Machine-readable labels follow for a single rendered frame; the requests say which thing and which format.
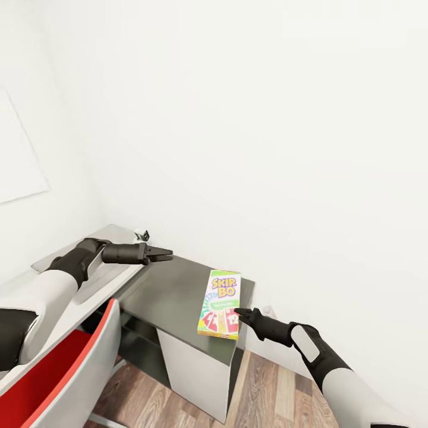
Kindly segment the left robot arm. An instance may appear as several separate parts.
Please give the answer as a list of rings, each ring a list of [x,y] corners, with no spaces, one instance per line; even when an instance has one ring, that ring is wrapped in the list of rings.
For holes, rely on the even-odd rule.
[[[77,290],[103,262],[148,265],[149,260],[173,259],[173,251],[147,246],[150,236],[144,227],[134,233],[134,244],[85,237],[45,272],[0,299],[0,382],[40,353]]]

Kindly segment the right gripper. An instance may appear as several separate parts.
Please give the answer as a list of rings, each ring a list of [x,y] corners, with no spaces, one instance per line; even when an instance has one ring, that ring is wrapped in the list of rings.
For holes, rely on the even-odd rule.
[[[253,328],[260,341],[264,341],[266,338],[277,342],[275,339],[275,329],[277,322],[280,321],[262,315],[262,312],[257,307],[254,307],[253,310],[235,308],[234,311],[240,314],[238,317],[240,321]]]

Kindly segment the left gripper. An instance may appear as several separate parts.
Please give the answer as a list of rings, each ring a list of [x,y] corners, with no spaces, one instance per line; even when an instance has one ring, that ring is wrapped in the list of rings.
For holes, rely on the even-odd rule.
[[[173,251],[147,246],[147,243],[122,244],[118,249],[117,262],[125,265],[148,265],[151,262],[172,260]]]

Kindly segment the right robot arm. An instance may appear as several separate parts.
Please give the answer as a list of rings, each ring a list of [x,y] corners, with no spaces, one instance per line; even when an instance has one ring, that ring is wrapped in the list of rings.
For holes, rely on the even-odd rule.
[[[352,368],[322,340],[308,324],[276,319],[272,306],[262,312],[235,308],[240,321],[255,331],[260,341],[270,339],[302,353],[302,359],[322,391],[339,428],[418,428],[380,397]]]

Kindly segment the board game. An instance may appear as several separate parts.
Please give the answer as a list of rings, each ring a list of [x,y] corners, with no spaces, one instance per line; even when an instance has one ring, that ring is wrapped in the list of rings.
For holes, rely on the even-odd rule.
[[[199,334],[237,340],[240,314],[234,310],[240,308],[240,285],[239,272],[210,271],[198,323]]]

